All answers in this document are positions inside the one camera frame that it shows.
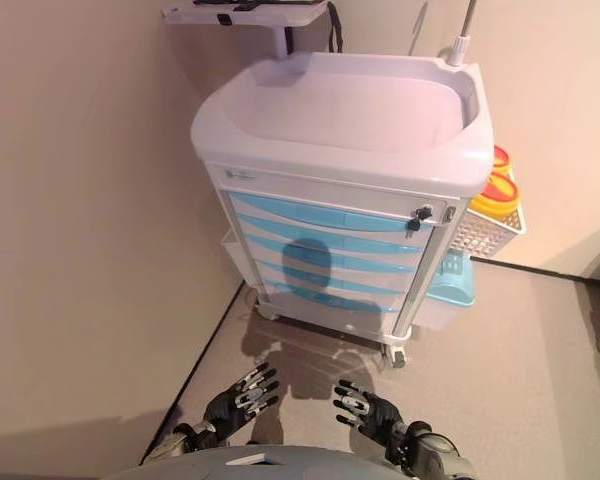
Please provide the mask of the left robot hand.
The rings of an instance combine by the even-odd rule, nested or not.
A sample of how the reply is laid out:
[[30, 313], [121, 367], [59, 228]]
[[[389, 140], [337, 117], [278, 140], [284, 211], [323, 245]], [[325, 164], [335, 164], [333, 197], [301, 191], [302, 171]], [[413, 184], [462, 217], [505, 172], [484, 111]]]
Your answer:
[[213, 426], [219, 443], [227, 441], [278, 402], [276, 373], [268, 362], [261, 363], [208, 403], [203, 419]]

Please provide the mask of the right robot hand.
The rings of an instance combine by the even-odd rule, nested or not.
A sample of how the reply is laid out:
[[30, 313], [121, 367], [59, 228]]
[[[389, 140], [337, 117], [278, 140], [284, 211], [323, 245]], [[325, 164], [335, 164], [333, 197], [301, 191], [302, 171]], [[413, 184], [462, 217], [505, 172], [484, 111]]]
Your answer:
[[394, 425], [403, 422], [398, 408], [359, 384], [345, 379], [341, 379], [334, 387], [334, 393], [337, 398], [333, 405], [345, 412], [337, 414], [336, 421], [357, 430], [376, 444], [387, 447]]

